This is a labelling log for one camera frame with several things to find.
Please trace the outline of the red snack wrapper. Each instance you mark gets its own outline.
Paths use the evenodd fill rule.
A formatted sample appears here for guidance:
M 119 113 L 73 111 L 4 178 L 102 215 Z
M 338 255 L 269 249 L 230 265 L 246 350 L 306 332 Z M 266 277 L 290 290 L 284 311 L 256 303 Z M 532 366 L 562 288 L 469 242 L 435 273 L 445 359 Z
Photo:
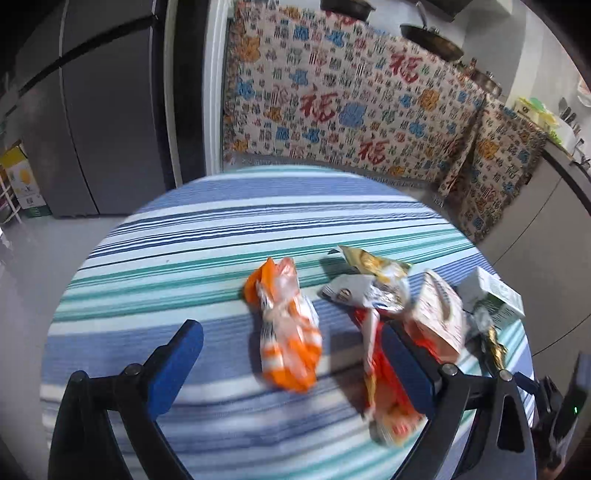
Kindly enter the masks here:
M 355 320 L 363 337 L 363 375 L 367 389 L 363 416 L 374 422 L 383 443 L 402 446 L 425 425 L 426 417 L 412 405 L 381 347 L 380 313 L 376 309 L 358 308 Z

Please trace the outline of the pink white paper box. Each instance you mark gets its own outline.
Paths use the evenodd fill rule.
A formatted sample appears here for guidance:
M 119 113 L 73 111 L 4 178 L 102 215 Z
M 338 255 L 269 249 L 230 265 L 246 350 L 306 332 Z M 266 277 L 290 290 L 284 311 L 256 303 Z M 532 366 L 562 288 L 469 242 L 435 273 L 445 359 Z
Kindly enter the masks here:
M 435 271 L 426 270 L 420 293 L 405 320 L 408 335 L 436 360 L 456 363 L 467 331 L 463 302 Z

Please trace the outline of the white silver snack wrapper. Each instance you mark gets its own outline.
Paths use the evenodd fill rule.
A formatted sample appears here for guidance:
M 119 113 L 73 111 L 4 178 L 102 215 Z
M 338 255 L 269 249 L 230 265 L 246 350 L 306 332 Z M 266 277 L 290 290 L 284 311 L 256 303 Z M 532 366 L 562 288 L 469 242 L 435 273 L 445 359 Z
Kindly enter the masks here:
M 374 275 L 342 274 L 322 287 L 321 294 L 336 303 L 377 309 L 389 314 L 403 311 L 411 299 L 406 279 L 384 283 Z

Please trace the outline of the orange white snack bag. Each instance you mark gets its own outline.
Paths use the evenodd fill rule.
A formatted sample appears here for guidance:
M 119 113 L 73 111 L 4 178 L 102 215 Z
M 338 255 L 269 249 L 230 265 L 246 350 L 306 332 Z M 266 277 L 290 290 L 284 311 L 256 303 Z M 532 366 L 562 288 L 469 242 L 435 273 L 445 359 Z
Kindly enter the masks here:
M 301 292 L 294 260 L 267 259 L 249 275 L 242 293 L 262 314 L 259 353 L 263 377 L 283 390 L 311 390 L 322 357 L 322 333 L 314 305 Z

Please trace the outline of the gold foil candy wrapper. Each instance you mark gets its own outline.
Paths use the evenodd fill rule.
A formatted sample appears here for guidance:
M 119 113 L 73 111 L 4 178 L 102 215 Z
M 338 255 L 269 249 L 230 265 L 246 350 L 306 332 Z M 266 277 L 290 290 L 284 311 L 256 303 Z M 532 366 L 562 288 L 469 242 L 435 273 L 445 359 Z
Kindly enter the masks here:
M 479 306 L 473 313 L 477 337 L 483 361 L 492 375 L 506 368 L 506 347 L 499 341 L 498 331 L 493 319 L 484 306 Z

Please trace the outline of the green white carton box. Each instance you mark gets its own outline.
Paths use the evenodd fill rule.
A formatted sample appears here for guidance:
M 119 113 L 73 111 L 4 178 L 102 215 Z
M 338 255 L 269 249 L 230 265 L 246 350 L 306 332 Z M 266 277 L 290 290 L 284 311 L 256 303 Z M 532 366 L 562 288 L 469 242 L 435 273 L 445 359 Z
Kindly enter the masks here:
M 457 292 L 467 312 L 475 315 L 479 309 L 485 309 L 500 329 L 525 319 L 521 295 L 481 267 L 476 267 L 459 284 Z

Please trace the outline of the yellow gold snack wrapper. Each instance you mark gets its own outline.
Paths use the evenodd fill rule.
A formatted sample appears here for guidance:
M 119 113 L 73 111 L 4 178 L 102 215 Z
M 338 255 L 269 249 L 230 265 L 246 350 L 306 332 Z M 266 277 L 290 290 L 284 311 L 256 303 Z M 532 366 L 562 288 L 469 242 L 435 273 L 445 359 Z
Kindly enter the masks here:
M 383 283 L 406 278 L 412 265 L 398 260 L 381 257 L 361 248 L 339 245 L 329 250 L 329 254 L 341 254 L 346 263 L 363 275 L 374 275 Z

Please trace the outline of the striped blue teal tablecloth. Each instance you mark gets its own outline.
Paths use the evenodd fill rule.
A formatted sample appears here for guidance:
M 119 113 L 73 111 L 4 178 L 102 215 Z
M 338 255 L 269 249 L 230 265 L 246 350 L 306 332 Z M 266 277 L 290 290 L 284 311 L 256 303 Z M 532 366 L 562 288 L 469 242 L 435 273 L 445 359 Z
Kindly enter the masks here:
M 304 166 L 193 181 L 114 228 L 66 288 L 42 360 L 42 423 L 52 431 L 70 375 L 119 373 L 197 320 L 202 350 L 159 426 L 197 479 L 388 479 L 408 446 L 381 445 L 363 420 L 362 337 L 320 289 L 346 272 L 340 245 L 410 263 L 458 285 L 481 252 L 421 202 L 361 176 Z M 318 382 L 304 395 L 263 381 L 259 313 L 242 299 L 267 259 L 294 259 L 322 330 Z

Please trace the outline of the yellow cardboard box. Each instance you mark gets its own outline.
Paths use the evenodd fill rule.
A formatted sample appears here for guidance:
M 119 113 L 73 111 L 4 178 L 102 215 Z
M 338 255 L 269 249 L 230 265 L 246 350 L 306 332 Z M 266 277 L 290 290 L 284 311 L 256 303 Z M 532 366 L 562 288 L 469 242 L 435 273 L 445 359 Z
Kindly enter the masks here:
M 1 166 L 8 176 L 18 205 L 29 218 L 49 216 L 51 211 L 41 195 L 29 159 L 22 145 L 11 147 L 1 156 Z

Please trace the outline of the grey refrigerator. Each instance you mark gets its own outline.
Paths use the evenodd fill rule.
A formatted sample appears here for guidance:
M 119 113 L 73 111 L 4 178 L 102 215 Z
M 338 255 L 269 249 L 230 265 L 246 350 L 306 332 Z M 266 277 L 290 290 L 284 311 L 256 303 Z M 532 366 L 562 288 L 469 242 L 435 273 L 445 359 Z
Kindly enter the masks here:
M 165 1 L 57 1 L 16 56 L 8 140 L 56 217 L 128 215 L 175 185 Z

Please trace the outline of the black wok pan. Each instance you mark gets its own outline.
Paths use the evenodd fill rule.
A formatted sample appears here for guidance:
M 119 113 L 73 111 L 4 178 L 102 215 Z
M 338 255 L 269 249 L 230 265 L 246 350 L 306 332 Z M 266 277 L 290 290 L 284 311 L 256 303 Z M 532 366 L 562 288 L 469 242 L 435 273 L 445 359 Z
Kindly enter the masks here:
M 464 56 L 464 51 L 456 43 L 439 33 L 435 27 L 430 27 L 427 12 L 421 1 L 416 2 L 416 8 L 422 25 L 401 24 L 402 36 L 416 43 L 420 47 L 437 55 L 446 62 L 457 62 Z

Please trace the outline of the patterned fu character cloth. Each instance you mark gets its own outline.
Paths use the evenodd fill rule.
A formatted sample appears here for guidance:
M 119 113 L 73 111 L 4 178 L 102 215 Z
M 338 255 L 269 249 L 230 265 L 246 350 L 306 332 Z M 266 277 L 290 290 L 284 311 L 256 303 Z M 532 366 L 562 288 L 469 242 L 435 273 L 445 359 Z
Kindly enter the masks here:
M 223 159 L 293 159 L 430 188 L 482 241 L 546 134 L 452 64 L 345 16 L 239 1 L 229 25 Z

